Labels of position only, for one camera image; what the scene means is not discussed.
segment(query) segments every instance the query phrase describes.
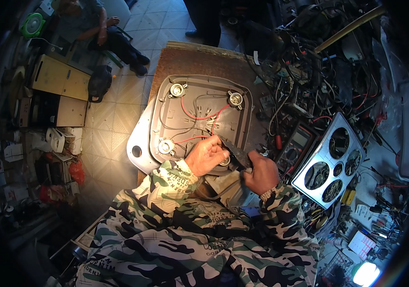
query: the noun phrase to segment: camouflage jacket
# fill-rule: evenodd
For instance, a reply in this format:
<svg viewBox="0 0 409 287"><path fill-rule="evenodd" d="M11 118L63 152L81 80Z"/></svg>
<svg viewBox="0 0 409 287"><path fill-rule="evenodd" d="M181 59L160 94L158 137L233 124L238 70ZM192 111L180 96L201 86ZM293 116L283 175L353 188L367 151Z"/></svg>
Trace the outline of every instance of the camouflage jacket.
<svg viewBox="0 0 409 287"><path fill-rule="evenodd" d="M210 286L233 270L238 285L313 286L318 244L304 228L301 197L279 184L260 196L265 238L250 218L217 202L187 198L197 178L166 161L122 190L97 225L77 286Z"/></svg>

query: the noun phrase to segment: shoe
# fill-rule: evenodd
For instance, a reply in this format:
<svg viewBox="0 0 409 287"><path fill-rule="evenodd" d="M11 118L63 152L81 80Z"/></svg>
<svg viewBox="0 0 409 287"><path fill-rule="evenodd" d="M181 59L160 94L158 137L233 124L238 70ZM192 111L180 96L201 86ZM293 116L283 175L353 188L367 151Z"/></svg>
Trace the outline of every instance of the shoe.
<svg viewBox="0 0 409 287"><path fill-rule="evenodd" d="M130 64L130 70L138 76L144 76L147 73L147 68L140 63Z"/></svg>
<svg viewBox="0 0 409 287"><path fill-rule="evenodd" d="M193 30L185 32L185 36L189 38L200 38L201 34L198 31Z"/></svg>
<svg viewBox="0 0 409 287"><path fill-rule="evenodd" d="M147 58L144 55L137 55L137 60L139 61L139 63L141 63L143 66L146 66L150 63L150 59Z"/></svg>

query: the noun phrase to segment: multimeter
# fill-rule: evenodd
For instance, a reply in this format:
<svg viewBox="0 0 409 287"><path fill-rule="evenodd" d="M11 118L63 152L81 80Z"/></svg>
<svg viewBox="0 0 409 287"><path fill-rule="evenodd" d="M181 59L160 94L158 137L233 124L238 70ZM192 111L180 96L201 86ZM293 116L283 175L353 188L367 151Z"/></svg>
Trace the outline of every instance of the multimeter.
<svg viewBox="0 0 409 287"><path fill-rule="evenodd" d="M303 163L305 156L310 153L318 136L316 131L299 121L292 136L287 142L283 142L284 147L275 158L278 169L292 176Z"/></svg>

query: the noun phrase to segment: hand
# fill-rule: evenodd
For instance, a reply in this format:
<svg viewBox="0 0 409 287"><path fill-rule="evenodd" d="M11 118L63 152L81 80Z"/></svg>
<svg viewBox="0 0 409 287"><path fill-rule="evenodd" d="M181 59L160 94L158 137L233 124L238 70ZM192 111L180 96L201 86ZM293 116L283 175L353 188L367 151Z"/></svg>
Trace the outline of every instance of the hand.
<svg viewBox="0 0 409 287"><path fill-rule="evenodd" d="M230 152L222 149L222 141L218 135L208 137L196 144L185 159L191 172L196 176L206 175L216 165L230 156Z"/></svg>
<svg viewBox="0 0 409 287"><path fill-rule="evenodd" d="M254 168L252 173L243 172L244 184L254 193L262 195L279 183L278 168L274 161L257 151L248 154Z"/></svg>
<svg viewBox="0 0 409 287"><path fill-rule="evenodd" d="M108 27L118 25L118 23L120 23L120 19L118 17L110 17L106 22Z"/></svg>
<svg viewBox="0 0 409 287"><path fill-rule="evenodd" d="M107 29L100 29L98 34L98 45L102 46L107 41Z"/></svg>

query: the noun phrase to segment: green fan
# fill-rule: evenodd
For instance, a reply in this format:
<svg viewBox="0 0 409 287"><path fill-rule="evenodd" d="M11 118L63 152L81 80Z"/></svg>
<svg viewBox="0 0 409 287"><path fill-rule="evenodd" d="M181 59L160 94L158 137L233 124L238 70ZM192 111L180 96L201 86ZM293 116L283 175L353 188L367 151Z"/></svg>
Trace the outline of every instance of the green fan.
<svg viewBox="0 0 409 287"><path fill-rule="evenodd" d="M40 34L43 24L45 24L45 20L43 20L40 13L31 13L24 21L20 31L25 38L37 37Z"/></svg>

